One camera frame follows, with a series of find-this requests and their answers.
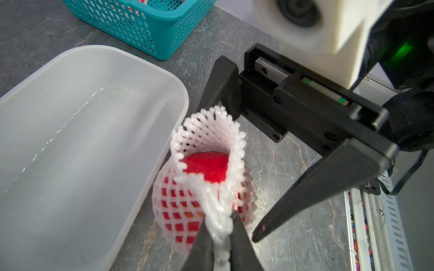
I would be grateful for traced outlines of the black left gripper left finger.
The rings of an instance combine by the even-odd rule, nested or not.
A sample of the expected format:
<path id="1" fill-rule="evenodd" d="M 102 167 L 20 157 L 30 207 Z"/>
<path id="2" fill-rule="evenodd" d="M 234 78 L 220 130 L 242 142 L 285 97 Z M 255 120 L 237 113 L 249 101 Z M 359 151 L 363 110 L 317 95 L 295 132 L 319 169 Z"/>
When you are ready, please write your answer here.
<path id="1" fill-rule="evenodd" d="M 203 221 L 181 271 L 213 271 L 214 244 Z"/>

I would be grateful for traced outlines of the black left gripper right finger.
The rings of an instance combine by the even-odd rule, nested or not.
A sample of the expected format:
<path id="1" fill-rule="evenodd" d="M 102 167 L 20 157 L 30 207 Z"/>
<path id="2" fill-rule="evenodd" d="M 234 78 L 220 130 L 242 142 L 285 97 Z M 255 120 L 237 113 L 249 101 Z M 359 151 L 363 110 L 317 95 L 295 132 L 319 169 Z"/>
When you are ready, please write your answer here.
<path id="1" fill-rule="evenodd" d="M 229 259 L 231 271 L 264 271 L 252 247 L 249 236 L 238 211 L 233 211 L 233 231 L 230 235 L 231 256 Z"/>

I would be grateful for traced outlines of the teal plastic basket right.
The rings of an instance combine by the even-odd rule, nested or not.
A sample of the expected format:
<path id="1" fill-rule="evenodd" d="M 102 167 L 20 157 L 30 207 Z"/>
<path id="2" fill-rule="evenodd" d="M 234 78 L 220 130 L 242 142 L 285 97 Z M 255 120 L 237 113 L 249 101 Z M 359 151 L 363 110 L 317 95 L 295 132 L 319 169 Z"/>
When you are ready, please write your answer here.
<path id="1" fill-rule="evenodd" d="M 165 61 L 215 5 L 215 1 L 69 0 L 80 20 Z"/>

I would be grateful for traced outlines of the white plastic tub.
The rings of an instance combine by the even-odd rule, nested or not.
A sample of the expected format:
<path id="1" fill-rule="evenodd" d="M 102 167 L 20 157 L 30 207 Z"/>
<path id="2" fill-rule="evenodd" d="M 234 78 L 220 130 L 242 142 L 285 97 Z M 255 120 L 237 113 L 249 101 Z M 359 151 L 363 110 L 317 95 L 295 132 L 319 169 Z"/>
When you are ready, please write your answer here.
<path id="1" fill-rule="evenodd" d="M 172 73 L 68 50 L 1 98 L 1 269 L 107 271 L 189 107 Z"/>

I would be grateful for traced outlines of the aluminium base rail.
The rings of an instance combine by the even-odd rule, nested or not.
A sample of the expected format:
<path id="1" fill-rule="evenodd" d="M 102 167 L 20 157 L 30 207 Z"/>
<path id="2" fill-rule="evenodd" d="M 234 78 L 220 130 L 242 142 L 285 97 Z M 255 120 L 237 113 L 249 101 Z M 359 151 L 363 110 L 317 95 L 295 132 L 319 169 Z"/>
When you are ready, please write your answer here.
<path id="1" fill-rule="evenodd" d="M 395 196 L 344 193 L 351 271 L 414 269 Z"/>

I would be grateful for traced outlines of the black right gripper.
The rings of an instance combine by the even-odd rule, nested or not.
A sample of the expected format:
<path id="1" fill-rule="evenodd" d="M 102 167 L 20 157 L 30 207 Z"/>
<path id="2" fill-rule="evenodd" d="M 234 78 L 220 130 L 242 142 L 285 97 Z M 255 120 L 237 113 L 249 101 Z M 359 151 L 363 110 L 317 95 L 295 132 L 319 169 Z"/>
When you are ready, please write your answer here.
<path id="1" fill-rule="evenodd" d="M 261 44 L 245 52 L 240 75 L 226 56 L 215 61 L 197 112 L 219 102 L 234 120 L 242 114 L 274 142 L 291 133 L 326 156 L 264 216 L 253 231 L 255 243 L 299 212 L 377 178 L 399 151 L 379 134 L 389 116 L 385 108 Z"/>

